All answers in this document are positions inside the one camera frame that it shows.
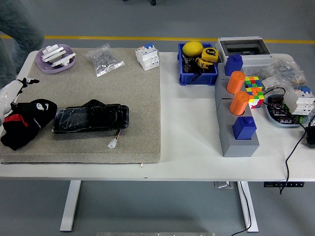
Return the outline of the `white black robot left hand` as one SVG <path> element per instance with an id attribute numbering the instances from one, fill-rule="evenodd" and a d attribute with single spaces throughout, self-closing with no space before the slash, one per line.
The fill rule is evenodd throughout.
<path id="1" fill-rule="evenodd" d="M 4 122 L 4 115 L 11 111 L 11 104 L 28 84 L 39 83 L 39 80 L 24 77 L 14 80 L 0 90 L 0 124 Z"/>

